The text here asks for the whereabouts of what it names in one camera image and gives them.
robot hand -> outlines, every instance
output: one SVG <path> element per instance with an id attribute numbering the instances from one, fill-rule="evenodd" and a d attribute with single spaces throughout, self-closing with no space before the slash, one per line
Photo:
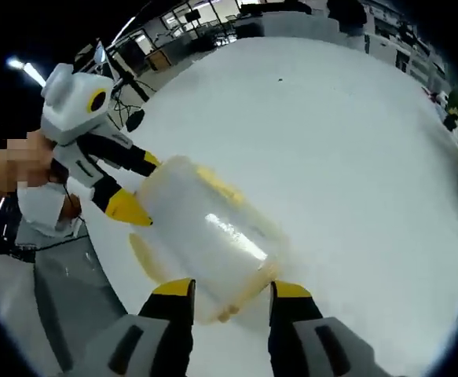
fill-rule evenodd
<path id="1" fill-rule="evenodd" d="M 137 316 L 94 339 L 67 376 L 185 377 L 192 352 L 195 280 L 156 288 Z M 390 377 L 369 344 L 335 318 L 323 318 L 303 287 L 271 283 L 269 353 L 275 377 Z"/>
<path id="2" fill-rule="evenodd" d="M 151 225 L 152 219 L 136 198 L 96 162 L 103 159 L 116 168 L 147 177 L 159 161 L 107 123 L 113 80 L 72 72 L 71 65 L 58 64 L 42 90 L 42 132 L 56 143 L 53 170 L 67 170 L 68 185 L 86 188 L 85 192 L 74 193 L 91 199 L 110 218 Z"/>

translucent plastic jug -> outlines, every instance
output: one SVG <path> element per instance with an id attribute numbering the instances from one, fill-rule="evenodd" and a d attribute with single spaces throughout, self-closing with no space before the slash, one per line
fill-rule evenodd
<path id="1" fill-rule="evenodd" d="M 130 242 L 157 284 L 196 279 L 195 318 L 227 321 L 278 277 L 284 234 L 213 171 L 175 156 L 137 193 L 153 220 Z"/>

robot eye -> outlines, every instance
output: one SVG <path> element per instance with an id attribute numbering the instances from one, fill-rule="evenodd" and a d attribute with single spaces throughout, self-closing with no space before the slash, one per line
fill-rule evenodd
<path id="1" fill-rule="evenodd" d="M 99 89 L 91 96 L 89 103 L 87 104 L 87 112 L 95 112 L 103 106 L 104 100 L 106 99 L 106 92 L 103 89 Z"/>

floor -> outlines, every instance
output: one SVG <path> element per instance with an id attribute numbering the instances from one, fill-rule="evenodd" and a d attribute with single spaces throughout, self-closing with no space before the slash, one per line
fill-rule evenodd
<path id="1" fill-rule="evenodd" d="M 162 72 L 147 71 L 138 80 L 160 90 L 206 54 L 197 54 Z M 145 87 L 152 97 L 154 92 Z M 129 87 L 124 104 L 141 106 Z M 120 124 L 119 113 L 110 111 Z M 126 111 L 121 112 L 126 122 Z M 50 239 L 20 225 L 16 243 L 43 247 Z M 36 255 L 35 264 L 0 256 L 0 321 L 25 359 L 40 375 L 71 369 L 84 354 L 86 343 L 126 311 L 104 275 L 88 238 Z"/>
<path id="2" fill-rule="evenodd" d="M 213 167 L 277 219 L 299 253 L 288 279 L 368 340 L 382 366 L 421 375 L 458 313 L 458 148 L 421 86 L 396 68 L 326 43 L 278 42 L 239 41 L 193 65 L 148 103 L 148 124 L 134 140 L 162 159 L 183 155 Z M 238 116 L 217 116 L 227 112 Z M 133 251 L 118 261 L 112 252 L 129 229 L 93 218 L 101 264 L 128 310 L 139 310 L 147 292 L 130 286 L 152 284 Z M 265 337 L 245 329 L 196 328 L 189 374 L 269 375 Z M 239 346 L 250 342 L 261 347 Z M 222 351 L 246 371 L 205 365 Z"/>
<path id="3" fill-rule="evenodd" d="M 185 69 L 190 67 L 196 61 L 202 59 L 203 57 L 209 55 L 212 52 L 213 51 L 210 51 L 207 53 L 195 53 L 192 56 L 184 59 L 180 63 L 176 64 L 175 66 L 170 67 L 166 71 L 160 71 L 160 72 L 156 72 L 153 70 L 146 71 L 144 74 L 137 77 L 137 81 L 145 83 L 149 87 L 151 87 L 153 90 L 150 90 L 149 87 L 141 84 L 141 87 L 143 88 L 143 90 L 150 97 L 153 97 L 155 92 L 163 88 L 169 81 L 174 79 L 176 76 L 178 76 Z M 136 94 L 136 92 L 130 86 L 125 86 L 123 88 L 119 99 L 125 105 L 141 107 L 141 105 L 143 104 L 143 100 Z M 109 115 L 112 117 L 113 121 L 119 126 L 119 128 L 122 128 L 125 125 L 125 122 L 127 120 L 127 112 L 125 109 L 119 112 L 118 107 L 115 108 L 115 106 L 116 106 L 116 103 L 113 101 L 113 103 L 110 106 Z"/>

white table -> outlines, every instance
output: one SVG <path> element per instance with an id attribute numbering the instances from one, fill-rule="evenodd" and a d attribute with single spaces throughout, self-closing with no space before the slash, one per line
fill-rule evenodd
<path id="1" fill-rule="evenodd" d="M 386 370 L 418 375 L 435 360 L 458 317 L 458 148 L 418 82 L 325 42 L 251 38 L 196 62 L 144 109 L 135 144 L 213 167 L 275 219 L 294 246 L 283 278 L 369 341 Z M 141 182 L 105 168 L 128 189 Z M 136 313 L 155 284 L 132 228 L 82 207 Z M 193 332 L 188 375 L 272 375 L 265 332 L 234 320 Z"/>

